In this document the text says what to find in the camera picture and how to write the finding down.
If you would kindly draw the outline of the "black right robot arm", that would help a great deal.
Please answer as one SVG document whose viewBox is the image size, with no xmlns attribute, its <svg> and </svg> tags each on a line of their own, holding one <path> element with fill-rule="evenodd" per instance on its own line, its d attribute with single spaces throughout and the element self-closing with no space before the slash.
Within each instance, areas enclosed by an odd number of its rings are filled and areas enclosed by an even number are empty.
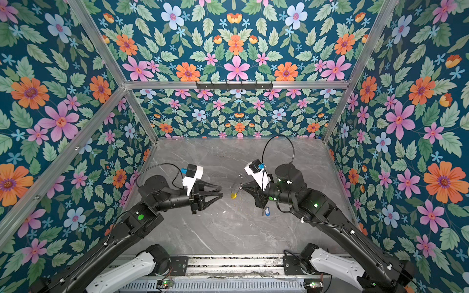
<svg viewBox="0 0 469 293">
<path fill-rule="evenodd" d="M 416 266 L 382 250 L 354 226 L 324 193 L 309 188 L 303 174 L 292 163 L 282 164 L 274 175 L 259 160 L 245 166 L 253 181 L 242 185 L 258 208 L 268 201 L 289 205 L 288 213 L 332 238 L 349 254 L 332 255 L 309 244 L 299 257 L 305 271 L 313 270 L 341 279 L 363 293 L 404 293 L 414 279 Z"/>
</svg>

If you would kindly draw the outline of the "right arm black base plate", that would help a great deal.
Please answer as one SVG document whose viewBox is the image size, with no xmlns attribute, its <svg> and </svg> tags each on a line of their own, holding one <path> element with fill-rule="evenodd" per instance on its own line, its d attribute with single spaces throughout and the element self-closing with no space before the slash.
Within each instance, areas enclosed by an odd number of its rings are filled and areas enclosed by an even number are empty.
<svg viewBox="0 0 469 293">
<path fill-rule="evenodd" d="M 290 250 L 283 251 L 283 270 L 285 275 L 315 275 L 318 271 L 310 262 L 311 254 L 303 250 L 295 254 Z"/>
</svg>

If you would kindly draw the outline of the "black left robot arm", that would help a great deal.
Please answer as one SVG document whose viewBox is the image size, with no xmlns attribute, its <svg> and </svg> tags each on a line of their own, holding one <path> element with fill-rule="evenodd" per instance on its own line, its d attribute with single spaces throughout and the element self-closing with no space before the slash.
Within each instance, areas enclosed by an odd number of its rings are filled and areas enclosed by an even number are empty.
<svg viewBox="0 0 469 293">
<path fill-rule="evenodd" d="M 108 236 L 62 272 L 36 280 L 29 292 L 85 293 L 107 266 L 164 220 L 163 211 L 189 206 L 196 214 L 221 199 L 221 190 L 222 187 L 199 179 L 191 188 L 171 189 L 165 177 L 150 177 L 138 189 L 142 200 L 119 217 Z"/>
</svg>

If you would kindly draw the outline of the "large black yellow keyring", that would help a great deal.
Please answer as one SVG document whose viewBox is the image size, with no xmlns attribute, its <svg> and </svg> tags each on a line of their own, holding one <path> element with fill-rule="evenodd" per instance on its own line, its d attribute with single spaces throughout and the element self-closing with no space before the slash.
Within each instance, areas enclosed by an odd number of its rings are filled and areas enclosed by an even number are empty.
<svg viewBox="0 0 469 293">
<path fill-rule="evenodd" d="M 230 192 L 231 199 L 236 199 L 240 190 L 242 189 L 243 179 L 237 179 L 233 184 Z"/>
</svg>

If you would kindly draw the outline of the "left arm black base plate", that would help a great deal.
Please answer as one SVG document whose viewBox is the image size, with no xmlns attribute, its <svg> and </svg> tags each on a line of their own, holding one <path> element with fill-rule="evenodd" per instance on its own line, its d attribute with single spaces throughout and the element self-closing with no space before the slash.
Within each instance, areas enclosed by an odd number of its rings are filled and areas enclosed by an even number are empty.
<svg viewBox="0 0 469 293">
<path fill-rule="evenodd" d="M 186 275 L 189 264 L 187 256 L 170 256 L 150 262 L 149 272 L 144 277 L 182 277 Z"/>
</svg>

